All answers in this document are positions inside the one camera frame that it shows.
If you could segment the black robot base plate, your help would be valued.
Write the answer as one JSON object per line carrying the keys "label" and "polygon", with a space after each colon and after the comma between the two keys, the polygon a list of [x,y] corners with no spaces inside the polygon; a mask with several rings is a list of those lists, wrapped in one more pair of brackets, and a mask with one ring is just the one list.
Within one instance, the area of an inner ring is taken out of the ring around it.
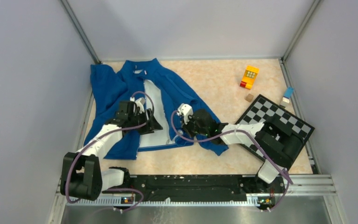
{"label": "black robot base plate", "polygon": [[267,184],[254,175],[137,175],[125,178],[120,188],[139,190],[144,202],[239,202],[248,194],[284,192],[283,178]]}

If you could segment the blue zip jacket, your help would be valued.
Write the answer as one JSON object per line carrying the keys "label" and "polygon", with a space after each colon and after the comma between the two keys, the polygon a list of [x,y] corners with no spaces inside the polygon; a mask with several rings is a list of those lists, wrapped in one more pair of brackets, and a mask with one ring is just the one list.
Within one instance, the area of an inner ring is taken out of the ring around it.
{"label": "blue zip jacket", "polygon": [[[174,71],[163,67],[155,58],[151,61],[125,61],[120,71],[115,72],[109,65],[91,65],[90,83],[96,102],[96,115],[84,145],[92,140],[101,130],[105,122],[114,117],[121,101],[129,100],[137,91],[145,92],[145,80],[150,80],[160,89],[165,121],[168,121],[169,138],[175,143],[168,146],[154,146],[140,149],[141,152],[191,146],[180,137],[171,126],[171,114],[182,103],[189,104],[194,111],[205,109],[212,118],[220,122],[208,105],[198,94]],[[135,160],[140,147],[141,135],[132,130],[113,146],[105,159]]]}

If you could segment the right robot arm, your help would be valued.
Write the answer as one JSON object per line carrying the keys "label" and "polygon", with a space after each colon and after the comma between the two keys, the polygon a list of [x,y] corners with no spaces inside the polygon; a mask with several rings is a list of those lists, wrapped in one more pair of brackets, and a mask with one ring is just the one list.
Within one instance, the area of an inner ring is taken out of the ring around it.
{"label": "right robot arm", "polygon": [[255,187],[260,192],[268,192],[274,179],[281,175],[292,184],[288,170],[302,150],[303,138],[287,127],[277,116],[264,122],[250,125],[220,123],[205,110],[193,112],[185,104],[175,112],[181,117],[181,128],[188,137],[179,135],[189,142],[211,142],[215,145],[253,145],[266,159],[257,172]]}

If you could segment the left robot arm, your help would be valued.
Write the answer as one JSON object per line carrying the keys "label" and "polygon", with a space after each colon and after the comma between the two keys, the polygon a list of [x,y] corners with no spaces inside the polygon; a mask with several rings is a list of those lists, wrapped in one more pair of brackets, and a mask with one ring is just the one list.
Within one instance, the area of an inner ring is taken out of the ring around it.
{"label": "left robot arm", "polygon": [[154,108],[145,108],[145,98],[119,103],[115,116],[107,120],[98,134],[75,153],[63,158],[60,192],[69,200],[96,200],[103,191],[114,187],[125,193],[131,187],[129,172],[112,167],[102,171],[100,164],[109,150],[125,135],[136,130],[140,135],[163,130],[153,116]]}

